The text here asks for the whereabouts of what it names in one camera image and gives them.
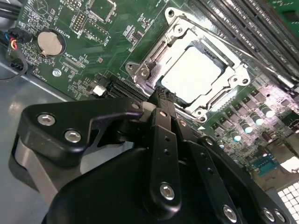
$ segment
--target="motherboard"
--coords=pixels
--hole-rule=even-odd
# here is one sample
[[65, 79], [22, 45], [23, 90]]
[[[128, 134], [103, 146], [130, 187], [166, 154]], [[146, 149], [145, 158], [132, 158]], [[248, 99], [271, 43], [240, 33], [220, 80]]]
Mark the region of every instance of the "motherboard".
[[[263, 176], [280, 165], [268, 146], [299, 132], [296, 4], [28, 0], [16, 27], [32, 36], [21, 49], [49, 85], [75, 100], [139, 101], [162, 85], [195, 134]], [[7, 57], [16, 59], [13, 49]]]

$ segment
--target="mounting hole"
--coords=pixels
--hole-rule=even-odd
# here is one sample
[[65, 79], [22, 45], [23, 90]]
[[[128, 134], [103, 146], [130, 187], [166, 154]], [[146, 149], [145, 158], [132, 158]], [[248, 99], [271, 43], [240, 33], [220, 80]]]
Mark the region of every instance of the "mounting hole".
[[173, 10], [169, 10], [168, 11], [168, 16], [169, 17], [173, 17], [174, 16], [174, 11]]
[[132, 71], [132, 70], [133, 70], [133, 68], [134, 68], [134, 66], [133, 66], [133, 65], [131, 65], [131, 64], [129, 64], [129, 65], [128, 65], [128, 69], [129, 69], [130, 71]]
[[201, 153], [200, 155], [201, 155], [202, 158], [206, 159], [206, 154]]
[[168, 151], [168, 149], [166, 148], [166, 149], [164, 149], [164, 153], [165, 153], [165, 155], [167, 155], [167, 156], [170, 156], [170, 152]]
[[243, 79], [242, 83], [243, 83], [243, 84], [247, 84], [248, 81], [249, 81], [249, 80], [245, 78], [245, 79]]
[[208, 168], [207, 170], [210, 174], [212, 174], [212, 175], [214, 174], [214, 171], [211, 168]]

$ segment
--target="green circuit board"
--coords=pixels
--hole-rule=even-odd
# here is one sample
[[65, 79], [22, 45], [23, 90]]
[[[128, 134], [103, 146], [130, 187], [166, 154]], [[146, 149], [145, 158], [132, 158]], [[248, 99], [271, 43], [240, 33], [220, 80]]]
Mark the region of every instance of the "green circuit board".
[[299, 2], [293, 0], [268, 0], [289, 30], [299, 38]]
[[[131, 76], [125, 70], [126, 62], [140, 63], [168, 27], [164, 16], [167, 7], [176, 7], [196, 15], [199, 21], [206, 22], [205, 15], [190, 4], [190, 0], [28, 0], [22, 8], [16, 26], [33, 35], [33, 41], [22, 45], [22, 51], [33, 74], [49, 85], [75, 100], [92, 99], [86, 89], [98, 74], [104, 77], [117, 77], [135, 87]], [[44, 29], [53, 29], [65, 39], [66, 50], [56, 57], [43, 57], [37, 46], [37, 36]], [[209, 28], [218, 32], [211, 23]], [[8, 49], [7, 56], [16, 56]], [[250, 61], [247, 61], [252, 83], [247, 87], [236, 87], [234, 95], [216, 111], [210, 111], [205, 123], [187, 120], [200, 134], [207, 134], [216, 140], [223, 140], [225, 151], [240, 164], [251, 166], [261, 155], [257, 146], [266, 146], [260, 138], [262, 132], [269, 132], [273, 139], [290, 135], [293, 131], [282, 119], [298, 112], [296, 103], [279, 88], [271, 85], [269, 79]], [[54, 76], [53, 70], [62, 74]], [[259, 91], [263, 102], [251, 95]], [[248, 108], [243, 100], [250, 96], [257, 108]], [[227, 119], [227, 113], [235, 112], [236, 106], [243, 106], [248, 113], [239, 115], [240, 122], [232, 122], [224, 133], [218, 134], [213, 126]], [[263, 126], [256, 126], [250, 115], [259, 114], [259, 108], [269, 106], [276, 116], [266, 119]], [[240, 124], [247, 122], [254, 128], [254, 134], [244, 134]], [[232, 140], [231, 133], [238, 131], [242, 141]]]

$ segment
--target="screw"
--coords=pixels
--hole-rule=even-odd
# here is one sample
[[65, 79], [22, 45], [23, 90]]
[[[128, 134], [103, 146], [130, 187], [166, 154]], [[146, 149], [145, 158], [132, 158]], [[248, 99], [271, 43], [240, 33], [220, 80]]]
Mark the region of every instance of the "screw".
[[149, 75], [149, 71], [145, 68], [141, 69], [141, 75], [144, 76], [148, 76]]
[[278, 210], [275, 210], [275, 214], [282, 222], [285, 223], [285, 217]]
[[206, 139], [206, 142], [211, 146], [213, 145], [213, 142], [210, 139]]
[[132, 104], [132, 107], [134, 107], [135, 109], [139, 109], [139, 106], [137, 104]]
[[232, 222], [232, 223], [236, 223], [237, 222], [237, 215], [235, 214], [235, 212], [228, 206], [228, 205], [224, 205], [223, 206], [223, 212], [224, 215]]
[[178, 33], [178, 34], [180, 34], [182, 31], [183, 31], [183, 29], [182, 29], [182, 27], [181, 27], [181, 25], [176, 25], [174, 28], [173, 28], [173, 31], [175, 32], [175, 33]]
[[38, 123], [45, 126], [51, 126], [55, 124], [55, 118], [49, 114], [41, 114], [37, 117]]
[[53, 69], [52, 71], [52, 75], [54, 75], [55, 77], [60, 77], [61, 76], [61, 70], [59, 69]]
[[69, 130], [64, 134], [64, 137], [66, 140], [72, 143], [77, 143], [81, 140], [81, 135], [79, 132], [74, 131], [74, 130]]
[[275, 221], [274, 216], [272, 215], [272, 213], [268, 209], [263, 208], [263, 213], [267, 217], [267, 219], [269, 219], [271, 222]]
[[163, 117], [166, 117], [166, 116], [167, 116], [167, 114], [166, 114], [165, 112], [163, 112], [163, 111], [160, 111], [160, 114], [161, 114]]
[[187, 126], [186, 122], [184, 122], [183, 120], [180, 120], [179, 122], [181, 123], [182, 126], [184, 126], [184, 127]]
[[161, 184], [160, 193], [165, 199], [167, 199], [169, 201], [174, 199], [174, 191], [173, 191], [172, 187], [166, 183]]

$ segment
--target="electrolytic capacitor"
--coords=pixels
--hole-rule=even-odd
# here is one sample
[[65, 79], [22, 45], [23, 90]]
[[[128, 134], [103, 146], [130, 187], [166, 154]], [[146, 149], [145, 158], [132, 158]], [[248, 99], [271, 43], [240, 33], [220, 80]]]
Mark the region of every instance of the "electrolytic capacitor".
[[267, 118], [273, 118], [275, 115], [275, 112], [267, 106], [262, 109], [262, 112]]
[[219, 145], [219, 147], [220, 147], [221, 149], [224, 149], [224, 148], [225, 148], [225, 146], [224, 146], [224, 142], [223, 142], [222, 140], [217, 141], [217, 144]]
[[263, 137], [263, 139], [265, 139], [265, 141], [268, 142], [268, 143], [273, 142], [273, 138], [271, 138], [271, 136], [269, 136], [268, 133], [266, 133], [266, 132], [263, 132], [263, 133], [262, 133], [262, 137]]
[[231, 136], [234, 139], [234, 141], [240, 141], [241, 140], [241, 135], [238, 132], [232, 132]]
[[253, 128], [247, 123], [242, 124], [242, 128], [246, 134], [249, 134], [253, 131]]
[[262, 119], [260, 116], [258, 116], [258, 115], [253, 115], [252, 117], [251, 117], [251, 119], [253, 119], [253, 121], [254, 121], [254, 123], [256, 124], [256, 125], [262, 125], [263, 124], [263, 122], [264, 122], [264, 119]]
[[266, 157], [268, 155], [266, 149], [263, 146], [258, 146], [257, 150], [262, 157]]

